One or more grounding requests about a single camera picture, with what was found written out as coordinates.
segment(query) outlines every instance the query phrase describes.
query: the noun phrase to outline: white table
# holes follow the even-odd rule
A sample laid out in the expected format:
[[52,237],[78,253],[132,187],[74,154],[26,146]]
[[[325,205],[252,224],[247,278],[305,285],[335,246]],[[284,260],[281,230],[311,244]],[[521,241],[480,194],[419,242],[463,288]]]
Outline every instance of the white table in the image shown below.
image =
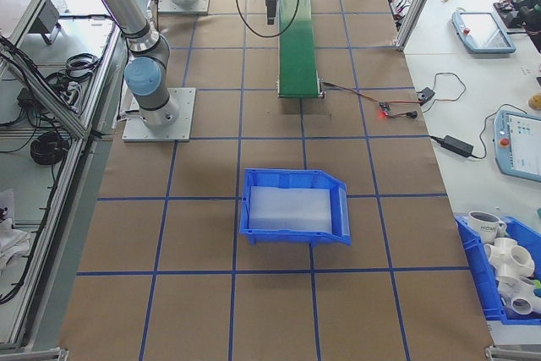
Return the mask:
[[[541,56],[526,35],[512,36],[516,52],[504,57],[479,57],[466,51],[451,25],[458,9],[492,11],[498,0],[428,0],[405,48],[407,65],[416,90],[432,88],[434,74],[453,72],[467,86],[455,102],[438,101],[424,115],[429,133],[451,135],[474,145],[473,153],[482,155],[478,139],[484,118],[503,103],[510,103],[538,115],[527,100],[541,91],[536,77],[541,76]],[[451,76],[440,76],[436,98],[453,98],[462,90]],[[482,161],[464,159],[434,144],[449,201],[455,213],[487,211],[497,216],[514,216],[532,228],[541,230],[536,210],[541,207],[541,183],[503,175],[495,162],[492,120],[484,132],[487,157]],[[489,322],[497,345],[539,344],[541,326],[502,325]]]

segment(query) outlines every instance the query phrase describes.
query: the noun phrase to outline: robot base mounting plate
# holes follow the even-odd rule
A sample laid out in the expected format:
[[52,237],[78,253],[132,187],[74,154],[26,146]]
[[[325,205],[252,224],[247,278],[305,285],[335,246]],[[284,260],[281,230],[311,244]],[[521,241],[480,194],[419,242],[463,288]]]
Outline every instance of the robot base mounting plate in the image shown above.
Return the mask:
[[[194,115],[195,88],[169,88],[169,93],[180,108],[178,119],[167,126],[150,127],[141,116],[129,117],[122,139],[124,141],[189,141]],[[139,109],[134,99],[130,110]]]
[[176,4],[172,0],[160,0],[159,14],[203,14],[209,13],[210,0],[197,0],[195,3]]

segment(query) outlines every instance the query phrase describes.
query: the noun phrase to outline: electronic device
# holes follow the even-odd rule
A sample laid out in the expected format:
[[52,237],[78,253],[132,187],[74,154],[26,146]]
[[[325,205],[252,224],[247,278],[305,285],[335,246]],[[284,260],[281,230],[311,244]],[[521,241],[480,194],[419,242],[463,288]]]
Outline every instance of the electronic device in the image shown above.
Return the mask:
[[500,110],[494,120],[496,162],[514,177],[541,182],[541,118]]
[[522,28],[524,15],[522,8],[530,10],[535,7],[538,0],[500,0],[494,3],[496,13],[500,16],[505,27],[508,29]]
[[505,27],[488,12],[455,12],[452,23],[468,51],[485,54],[509,54],[516,48]]

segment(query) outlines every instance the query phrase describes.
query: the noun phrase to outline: white pipe fitting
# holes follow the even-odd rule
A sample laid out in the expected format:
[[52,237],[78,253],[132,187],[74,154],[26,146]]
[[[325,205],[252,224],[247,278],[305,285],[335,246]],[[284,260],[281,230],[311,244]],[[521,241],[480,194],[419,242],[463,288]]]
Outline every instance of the white pipe fitting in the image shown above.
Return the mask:
[[535,269],[530,253],[512,238],[497,238],[494,245],[484,245],[484,252],[495,268],[496,280],[510,286],[521,276],[531,276]]
[[541,298],[535,295],[534,289],[535,283],[524,277],[512,286],[504,282],[498,285],[498,293],[505,300],[505,306],[519,315],[541,314]]

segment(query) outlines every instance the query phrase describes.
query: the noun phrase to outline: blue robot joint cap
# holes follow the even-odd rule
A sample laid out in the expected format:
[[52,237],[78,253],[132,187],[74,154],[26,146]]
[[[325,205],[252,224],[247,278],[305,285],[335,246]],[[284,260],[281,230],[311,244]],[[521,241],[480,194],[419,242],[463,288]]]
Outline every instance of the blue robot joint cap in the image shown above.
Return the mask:
[[134,95],[148,96],[158,89],[162,75],[156,61],[139,57],[128,64],[124,70],[124,78]]

